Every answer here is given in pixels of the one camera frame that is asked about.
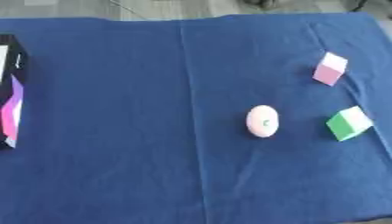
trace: pink cube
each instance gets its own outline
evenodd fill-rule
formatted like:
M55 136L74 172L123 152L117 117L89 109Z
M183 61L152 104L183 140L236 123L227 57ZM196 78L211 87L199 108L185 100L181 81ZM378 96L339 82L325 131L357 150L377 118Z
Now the pink cube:
M318 64L313 79L333 86L346 71L347 59L328 52Z

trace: white cube face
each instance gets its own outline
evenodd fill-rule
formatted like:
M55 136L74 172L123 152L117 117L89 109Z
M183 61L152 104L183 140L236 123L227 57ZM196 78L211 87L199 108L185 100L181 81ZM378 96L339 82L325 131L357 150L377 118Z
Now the white cube face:
M8 46L7 45L0 45L0 84L3 81L3 76L4 76L4 69L5 69L5 63L7 60L7 55L8 55Z
M358 106L342 110L340 112L346 121L353 127L355 134L365 131L373 126L373 122L363 113Z
M346 71L347 62L347 59L328 52L321 63L343 74Z

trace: white label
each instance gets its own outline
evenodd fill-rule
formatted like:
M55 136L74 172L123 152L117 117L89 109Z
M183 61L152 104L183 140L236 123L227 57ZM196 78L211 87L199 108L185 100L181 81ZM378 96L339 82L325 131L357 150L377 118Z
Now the white label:
M7 60L8 46L0 45L0 84L3 81L5 62Z
M5 139L5 142L12 148L15 148L17 146L17 141L13 140L10 137L7 137L7 139Z
M21 59L22 59L22 56L21 56L20 54L18 54L18 55L17 55L17 62L15 63L15 67L16 67L17 69L20 68L20 61L21 61Z

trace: table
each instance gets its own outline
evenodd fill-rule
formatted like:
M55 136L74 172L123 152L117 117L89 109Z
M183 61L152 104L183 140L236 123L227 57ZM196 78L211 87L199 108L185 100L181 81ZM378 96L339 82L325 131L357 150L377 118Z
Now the table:
M0 221L330 223L392 214L392 45L366 14L3 19L31 55ZM335 87L312 79L349 59ZM280 115L271 139L245 115ZM360 105L374 128L337 142Z

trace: black box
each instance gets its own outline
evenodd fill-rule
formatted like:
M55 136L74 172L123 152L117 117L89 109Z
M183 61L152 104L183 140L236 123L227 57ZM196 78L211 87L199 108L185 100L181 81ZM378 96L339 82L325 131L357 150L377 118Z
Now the black box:
M12 34L0 34L0 150L15 148L28 55Z

